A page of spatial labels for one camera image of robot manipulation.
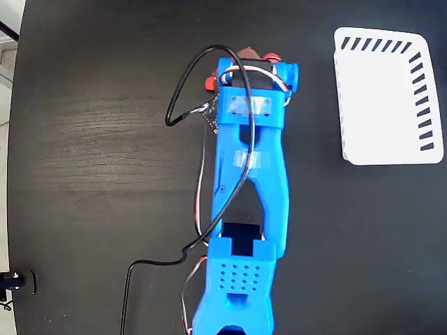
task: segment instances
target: ventilation holes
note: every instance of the ventilation holes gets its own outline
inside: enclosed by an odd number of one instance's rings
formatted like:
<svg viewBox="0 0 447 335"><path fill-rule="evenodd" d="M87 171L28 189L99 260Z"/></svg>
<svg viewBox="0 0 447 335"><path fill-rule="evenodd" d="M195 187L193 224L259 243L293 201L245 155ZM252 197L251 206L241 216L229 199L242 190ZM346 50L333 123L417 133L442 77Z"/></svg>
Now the ventilation holes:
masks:
<svg viewBox="0 0 447 335"><path fill-rule="evenodd" d="M354 50L357 47L357 45L360 42L360 40L361 40L360 37L356 38L356 40L354 41L354 44L352 44L351 50Z"/></svg>
<svg viewBox="0 0 447 335"><path fill-rule="evenodd" d="M400 52L401 54L403 54L404 52L406 52L406 50L410 47L411 42L407 42L406 45L404 46L404 49L402 49L402 51Z"/></svg>
<svg viewBox="0 0 447 335"><path fill-rule="evenodd" d="M402 41L400 40L399 42L396 43L396 45L394 46L394 48L391 50L391 52L394 52L398 49L398 47L402 44Z"/></svg>
<svg viewBox="0 0 447 335"><path fill-rule="evenodd" d="M419 140L424 140L425 138L433 137L433 132L429 131L428 133L422 134L419 136Z"/></svg>
<svg viewBox="0 0 447 335"><path fill-rule="evenodd" d="M345 37L344 41L342 43L342 50L346 47L346 44L348 44L348 42L349 42L349 37Z"/></svg>
<svg viewBox="0 0 447 335"><path fill-rule="evenodd" d="M419 94L420 92L424 92L427 91L427 85L424 85L420 88L418 88L417 90L414 91L414 95Z"/></svg>
<svg viewBox="0 0 447 335"><path fill-rule="evenodd" d="M425 108L424 110L421 110L421 111L417 114L417 116L418 116L418 117L422 117L422 116L424 116L424 115L426 115L426 114L428 114L428 113L430 113L430 107L427 107L427 108Z"/></svg>
<svg viewBox="0 0 447 335"><path fill-rule="evenodd" d="M420 58L420 52L418 52L417 54L415 54L414 56L412 56L409 60L409 63L413 63L415 60Z"/></svg>
<svg viewBox="0 0 447 335"><path fill-rule="evenodd" d="M392 40L387 40L385 43L385 46L382 49L382 52L386 51L388 49L388 47L390 46Z"/></svg>
<svg viewBox="0 0 447 335"><path fill-rule="evenodd" d="M425 79L425 74L423 73L422 75L420 75L419 77L417 77L415 80L413 80L413 84L416 84L418 82L420 82L421 80Z"/></svg>
<svg viewBox="0 0 447 335"><path fill-rule="evenodd" d="M365 44L362 47L362 51L365 51L368 45L371 43L372 38L367 38Z"/></svg>
<svg viewBox="0 0 447 335"><path fill-rule="evenodd" d="M432 120L428 119L427 121L424 121L423 123L418 124L418 128L424 128L424 127L431 126L431 125L432 125Z"/></svg>
<svg viewBox="0 0 447 335"><path fill-rule="evenodd" d="M423 103L428 102L428 96L425 96L424 98L420 99L419 101L416 101L416 106L422 105Z"/></svg>
<svg viewBox="0 0 447 335"><path fill-rule="evenodd" d="M425 151L425 150L430 150L430 149L433 149L433 148L434 148L434 144L433 143L429 143L429 144L426 144L426 145L422 146L420 148L420 150L421 151Z"/></svg>
<svg viewBox="0 0 447 335"><path fill-rule="evenodd" d="M379 47L380 43L382 43L382 39L378 39L376 44L374 44L374 47L372 47L372 51L376 51L376 49Z"/></svg>
<svg viewBox="0 0 447 335"><path fill-rule="evenodd" d="M416 71L419 71L421 68L423 68L423 65L422 63L419 63L419 65L411 69L411 73L415 73Z"/></svg>

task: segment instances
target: black cable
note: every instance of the black cable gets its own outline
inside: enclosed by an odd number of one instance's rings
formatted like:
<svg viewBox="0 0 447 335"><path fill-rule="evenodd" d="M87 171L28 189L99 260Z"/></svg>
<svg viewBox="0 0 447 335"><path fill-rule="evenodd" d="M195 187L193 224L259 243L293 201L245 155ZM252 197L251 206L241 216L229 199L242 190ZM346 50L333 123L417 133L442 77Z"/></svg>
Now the black cable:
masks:
<svg viewBox="0 0 447 335"><path fill-rule="evenodd" d="M19 34L13 31L10 27L0 21L0 31L11 37L14 41L19 41Z"/></svg>
<svg viewBox="0 0 447 335"><path fill-rule="evenodd" d="M178 265L180 263L183 263L186 260L188 251L191 250L192 248L195 248L202 241L204 241L206 239L206 237L208 237L208 235L210 235L211 232L213 231L213 229L217 226L219 221L224 216L225 211L230 206L230 203L235 199L236 195L239 193L239 191L242 188L242 185L244 184L245 180L247 179L247 176L250 171L250 160L251 160L251 155L254 151L254 142L255 142L254 114L253 114L253 111L251 108L251 87L250 87L247 72L244 68L244 64L242 63L241 58L239 58L239 56L234 51L232 51L229 47L226 47L225 45L211 45L209 47L206 47L202 51L200 51L193 58L191 63L186 68L186 71L184 72L182 78L180 79L177 87L174 90L173 97L171 98L171 100L169 102L168 110L166 111L165 122L166 122L167 126L174 126L175 124L177 124L178 122L183 120L185 117L187 117L187 115L183 117L182 116L183 114L182 114L182 115L180 115L180 117L174 119L173 121L170 120L173 110L174 110L174 107L175 107L175 103L177 102L177 99L180 95L180 92L182 91L184 83L186 82L186 79L190 75L194 66L198 63L198 61L203 56L205 56L207 53L215 51L215 50L225 51L235 60L236 64L240 68L240 71L242 74L242 79L244 81L245 90L247 92L247 102L248 102L247 108L248 108L248 113L249 113L250 143L249 143L249 148L247 151L247 159L244 164L244 169L242 171L240 180L238 181L236 187L233 189L233 192L230 194L230 197L228 198L228 201L226 202L226 204L222 207L221 211L216 215L216 217L214 218L214 220L212 221L210 226L206 229L206 231L204 231L204 233L201 236L196 237L191 243L189 243L183 247L181 258L179 258L178 260L172 261L172 262L160 262L157 260L136 260L128 268L127 275L126 275L126 285L124 286L124 298L123 298L123 308L122 308L122 316L121 316L121 335L125 334L127 302L129 299L129 286L130 286L132 271L133 271L133 269L135 269L135 266L139 265L139 264L147 264L147 265L155 265L155 266L172 266L172 265Z"/></svg>
<svg viewBox="0 0 447 335"><path fill-rule="evenodd" d="M11 306L9 306L12 303L13 303L13 300L10 300L10 301L8 301L6 303L0 302L0 306L3 306L3 309L5 311L12 311L13 309L11 308Z"/></svg>

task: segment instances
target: wire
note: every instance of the wire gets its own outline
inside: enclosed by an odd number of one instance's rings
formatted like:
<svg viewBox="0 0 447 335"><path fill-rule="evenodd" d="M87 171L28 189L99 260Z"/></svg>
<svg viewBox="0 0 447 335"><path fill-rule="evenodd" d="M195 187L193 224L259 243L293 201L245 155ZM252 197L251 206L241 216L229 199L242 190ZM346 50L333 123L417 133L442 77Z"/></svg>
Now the wire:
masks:
<svg viewBox="0 0 447 335"><path fill-rule="evenodd" d="M19 34L13 31L10 27L0 21L0 31L11 37L15 42L19 41Z"/></svg>
<svg viewBox="0 0 447 335"><path fill-rule="evenodd" d="M248 99L248 101L251 102L251 87L250 87L250 83L249 83L249 78L248 78L247 72L242 64L241 58L239 58L239 56L233 50L231 50L229 47L226 47L225 45L211 45L209 47L206 47L202 51L200 51L193 58L191 63L186 68L186 71L184 72L182 78L180 79L177 87L175 88L173 97L171 98L171 100L169 102L168 110L166 111L165 122L166 122L167 126L174 126L175 124L177 124L181 120L185 119L190 114L190 112L187 112L188 114L185 114L185 113L181 114L178 118L171 121L175 103L177 102L177 99L180 95L180 92L182 91L184 83L186 82L186 79L190 75L194 66L198 63L198 61L200 59L202 59L202 57L204 57L209 52L212 52L215 50L222 50L222 51L227 52L235 60L236 64L241 68L240 71L242 74L242 79L244 80L245 90L247 92L247 99ZM240 177L238 183L236 184L236 187L233 189L230 196L228 197L227 202L221 208L220 212L214 217L213 221L208 226L208 228L203 232L202 235L197 236L191 243L189 243L183 247L182 256L178 260L174 260L172 262L161 262L158 260L136 260L128 268L127 275L126 275L126 284L124 286L124 297L123 297L121 329L120 329L121 335L125 335L125 330L126 330L127 303L129 300L129 287L130 287L131 275L132 275L133 269L135 269L135 267L137 265L142 265L142 264L155 265L155 266L173 266L173 265L178 265L180 263L183 263L186 260L188 251L191 250L192 248L195 248L197 245L199 245L203 241L205 241L205 239L211 234L213 229L215 229L217 224L220 222L220 220L224 216L226 210L230 206L231 202L235 199L236 195L241 190L242 185L244 184L245 180L247 179L247 176L250 171L250 161L251 161L251 156L254 151L254 143L255 143L255 121L254 121L254 114L252 111L251 103L248 104L248 114L249 114L250 142L249 142L249 147L247 150L247 159L245 161L241 177Z"/></svg>
<svg viewBox="0 0 447 335"><path fill-rule="evenodd" d="M186 314L186 305L184 303L184 291L186 290L186 286L188 285L188 282L191 280L191 278L197 272L197 270L202 265L202 263L206 260L207 260L207 256L202 256L199 258L196 265L194 265L193 269L191 270L191 272L189 273L187 278L184 280L183 285L182 285L182 290L180 291L180 303L182 304L183 329L184 329L186 335L191 335L193 329L188 328L188 316Z"/></svg>
<svg viewBox="0 0 447 335"><path fill-rule="evenodd" d="M263 68L259 68L258 66L252 66L252 65L244 65L245 70L247 71L256 71L259 73L262 73L264 75L267 75L270 79L272 79L275 83L277 83L277 85L279 86L279 88L284 91L285 93L290 91L290 88L287 86L287 84L280 78L278 77L276 74L271 73ZM221 82L223 82L224 84L227 84L225 75L227 73L232 73L234 71L239 71L240 67L239 66L230 66L229 68L227 68L220 77ZM284 103L284 106L287 106L288 103L290 102L291 98L290 96L286 99L286 102Z"/></svg>
<svg viewBox="0 0 447 335"><path fill-rule="evenodd" d="M194 227L197 235L202 236L202 228L200 225L200 191L202 189L203 170L205 169L205 151L207 142L207 120L204 120L203 139L202 139L202 154L200 155L200 167L197 175L196 190L194 191ZM208 241L203 240L203 244L208 246Z"/></svg>
<svg viewBox="0 0 447 335"><path fill-rule="evenodd" d="M13 300L10 300L10 301L8 301L6 303L0 302L0 306L3 306L3 309L5 311L12 311L13 309L11 308L11 306L9 306L12 303L13 303Z"/></svg>

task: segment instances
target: floor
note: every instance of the floor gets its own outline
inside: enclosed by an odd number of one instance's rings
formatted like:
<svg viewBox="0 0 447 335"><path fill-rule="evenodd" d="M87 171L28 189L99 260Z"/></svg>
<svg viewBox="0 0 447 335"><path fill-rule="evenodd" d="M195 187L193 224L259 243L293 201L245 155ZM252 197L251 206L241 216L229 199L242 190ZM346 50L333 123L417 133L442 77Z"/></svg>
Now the floor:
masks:
<svg viewBox="0 0 447 335"><path fill-rule="evenodd" d="M0 65L14 71L17 49L0 51ZM6 168L8 159L9 122L0 125L0 271L9 271L8 234L6 218ZM10 291L8 301L12 299ZM0 335L16 335L14 309L0 308Z"/></svg>

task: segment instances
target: blue 3d-printed part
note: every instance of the blue 3d-printed part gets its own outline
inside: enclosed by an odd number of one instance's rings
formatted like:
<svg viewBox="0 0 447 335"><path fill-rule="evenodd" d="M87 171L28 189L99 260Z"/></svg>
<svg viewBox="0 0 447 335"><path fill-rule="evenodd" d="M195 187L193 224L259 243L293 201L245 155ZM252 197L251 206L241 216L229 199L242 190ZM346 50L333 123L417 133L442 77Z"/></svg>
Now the blue 3d-printed part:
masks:
<svg viewBox="0 0 447 335"><path fill-rule="evenodd" d="M219 61L219 76L232 65ZM193 319L193 335L271 335L274 329L270 291L277 259L284 255L288 223L288 182L281 147L284 103L298 88L298 65L276 63L276 74L291 88L252 89L252 106L259 140L248 174L256 186L264 211L263 239L253 240L251 255L233 254L233 239L222 237L222 222L215 227L208 248L206 289ZM213 218L238 183L248 146L240 140L241 127L249 124L244 87L219 80L216 167Z"/></svg>

